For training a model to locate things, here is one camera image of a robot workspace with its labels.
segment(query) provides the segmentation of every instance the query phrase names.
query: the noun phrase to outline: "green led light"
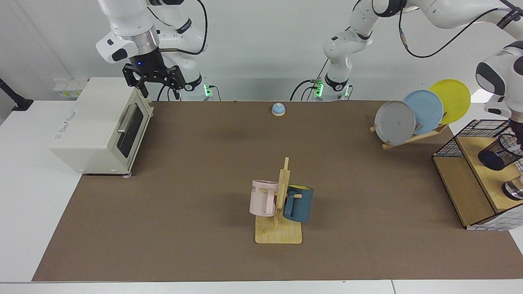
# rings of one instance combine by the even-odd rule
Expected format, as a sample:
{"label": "green led light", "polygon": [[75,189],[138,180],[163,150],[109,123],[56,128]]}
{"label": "green led light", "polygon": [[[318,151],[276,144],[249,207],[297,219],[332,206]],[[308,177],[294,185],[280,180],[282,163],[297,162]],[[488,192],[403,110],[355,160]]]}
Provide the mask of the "green led light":
{"label": "green led light", "polygon": [[322,82],[318,82],[318,87],[319,89],[316,90],[316,97],[321,97],[323,95],[323,83]]}
{"label": "green led light", "polygon": [[212,96],[212,90],[207,85],[203,85],[203,88],[205,89],[205,96],[209,97]]}

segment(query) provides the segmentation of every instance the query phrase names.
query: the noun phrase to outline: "brown tabletop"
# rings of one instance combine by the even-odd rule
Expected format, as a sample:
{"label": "brown tabletop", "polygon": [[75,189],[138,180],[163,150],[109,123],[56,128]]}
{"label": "brown tabletop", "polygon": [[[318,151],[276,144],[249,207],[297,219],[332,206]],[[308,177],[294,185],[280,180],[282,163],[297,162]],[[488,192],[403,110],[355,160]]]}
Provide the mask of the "brown tabletop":
{"label": "brown tabletop", "polygon": [[[508,232],[461,227],[431,160],[450,130],[384,151],[381,104],[156,103],[133,176],[82,177],[33,280],[523,278]],[[314,188],[303,243],[256,244],[251,182],[285,156]]]}

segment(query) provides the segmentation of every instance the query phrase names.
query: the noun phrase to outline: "wire basket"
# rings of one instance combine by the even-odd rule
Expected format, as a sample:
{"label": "wire basket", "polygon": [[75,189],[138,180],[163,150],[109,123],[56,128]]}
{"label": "wire basket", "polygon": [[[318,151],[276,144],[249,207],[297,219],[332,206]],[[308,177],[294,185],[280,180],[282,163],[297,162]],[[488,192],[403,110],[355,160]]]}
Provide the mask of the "wire basket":
{"label": "wire basket", "polygon": [[486,167],[494,171],[501,171],[523,158],[523,151],[521,146],[518,145],[515,135],[501,134],[496,141],[477,156]]}

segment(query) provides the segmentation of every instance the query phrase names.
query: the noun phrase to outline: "gray plate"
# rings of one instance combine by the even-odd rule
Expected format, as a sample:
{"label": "gray plate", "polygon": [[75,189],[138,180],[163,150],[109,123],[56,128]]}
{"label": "gray plate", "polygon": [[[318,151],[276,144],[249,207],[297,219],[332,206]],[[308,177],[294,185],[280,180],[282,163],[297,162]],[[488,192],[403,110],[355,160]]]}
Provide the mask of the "gray plate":
{"label": "gray plate", "polygon": [[390,145],[405,143],[416,128],[416,117],[401,101],[389,101],[381,106],[374,121],[378,137]]}

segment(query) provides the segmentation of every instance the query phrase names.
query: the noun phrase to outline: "pink mug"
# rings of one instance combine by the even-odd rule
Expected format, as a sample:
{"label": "pink mug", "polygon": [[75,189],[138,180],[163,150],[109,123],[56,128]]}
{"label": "pink mug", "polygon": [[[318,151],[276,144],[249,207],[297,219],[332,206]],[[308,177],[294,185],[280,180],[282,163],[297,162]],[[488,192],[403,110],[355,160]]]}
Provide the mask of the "pink mug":
{"label": "pink mug", "polygon": [[276,212],[275,193],[277,191],[278,183],[267,180],[254,180],[249,211],[255,216],[274,216]]}

